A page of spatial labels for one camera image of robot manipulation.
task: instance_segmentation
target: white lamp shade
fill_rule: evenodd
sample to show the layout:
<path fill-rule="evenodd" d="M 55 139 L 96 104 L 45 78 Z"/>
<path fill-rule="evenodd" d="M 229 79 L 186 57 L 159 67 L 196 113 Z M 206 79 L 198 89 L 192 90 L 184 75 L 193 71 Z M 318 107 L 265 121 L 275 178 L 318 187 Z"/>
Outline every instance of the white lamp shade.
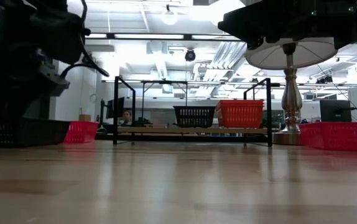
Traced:
<path fill-rule="evenodd" d="M 296 43 L 293 54 L 293 67 L 303 68 L 328 60 L 338 52 L 333 44 L 333 37 L 305 38 L 298 42 L 292 39 L 281 39 L 268 44 L 266 40 L 255 50 L 245 53 L 250 65 L 266 70 L 282 70 L 287 67 L 286 54 L 282 49 L 284 44 Z"/>

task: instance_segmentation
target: lamp base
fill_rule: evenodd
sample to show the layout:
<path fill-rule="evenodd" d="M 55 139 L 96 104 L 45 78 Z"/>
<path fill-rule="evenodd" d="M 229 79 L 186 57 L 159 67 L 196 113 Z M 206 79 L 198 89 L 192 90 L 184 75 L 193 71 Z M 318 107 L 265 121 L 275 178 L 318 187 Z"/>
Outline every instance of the lamp base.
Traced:
<path fill-rule="evenodd" d="M 272 143 L 300 146 L 300 133 L 273 133 Z"/>

